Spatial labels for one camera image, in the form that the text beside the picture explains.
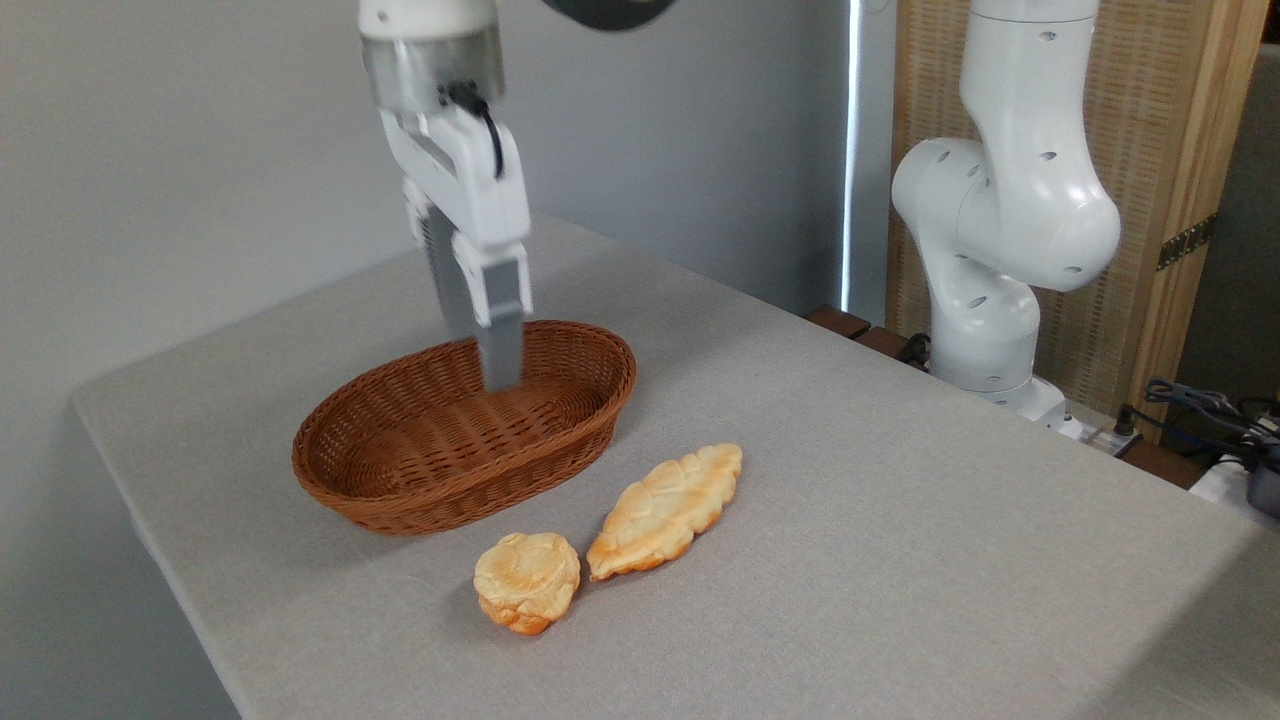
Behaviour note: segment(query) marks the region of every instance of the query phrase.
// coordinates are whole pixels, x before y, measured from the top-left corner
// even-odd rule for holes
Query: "oval bread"
[[[586,551],[591,579],[648,570],[684,555],[695,534],[719,520],[741,471],[742,448],[726,442],[668,460],[632,483]]]

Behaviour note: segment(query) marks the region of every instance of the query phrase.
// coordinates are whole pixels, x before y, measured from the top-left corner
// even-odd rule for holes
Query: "gray tablecloth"
[[[559,220],[539,315],[640,379],[577,478],[443,534],[370,534],[294,482],[298,423],[443,341],[406,255],[74,396],[246,717],[1275,717],[1280,542],[1100,452]],[[509,532],[580,551],[657,462],[733,441],[719,525],[580,591],[538,638],[476,607]]]

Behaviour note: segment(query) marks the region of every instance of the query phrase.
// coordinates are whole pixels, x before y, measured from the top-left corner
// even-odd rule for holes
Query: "bread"
[[[591,579],[648,570],[684,555],[695,533],[719,520],[741,471],[742,448],[722,443],[668,460],[632,483],[586,551]]]
[[[582,573],[577,551],[556,533],[512,533],[476,561],[480,610],[499,625],[536,635],[559,620]]]

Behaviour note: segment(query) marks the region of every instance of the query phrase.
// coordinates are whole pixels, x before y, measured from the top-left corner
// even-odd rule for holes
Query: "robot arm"
[[[1061,424],[1061,392],[1033,379],[1030,284],[1093,281],[1120,215],[1084,137],[1098,0],[973,0],[960,95],[983,142],[928,140],[893,178],[932,300],[931,370],[1020,414]]]
[[[530,218],[516,141],[489,114],[504,90],[498,8],[494,0],[362,0],[358,23],[445,320],[454,336],[477,336],[489,389],[515,386],[532,310],[524,247]],[[458,296],[470,297],[470,318]]]

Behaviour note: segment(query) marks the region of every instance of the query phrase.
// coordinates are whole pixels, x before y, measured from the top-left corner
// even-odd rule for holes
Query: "brown basket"
[[[616,334],[525,324],[524,382],[486,393],[475,340],[375,368],[325,398],[293,439],[312,497],[388,536],[448,530],[572,478],[604,452],[636,380]]]

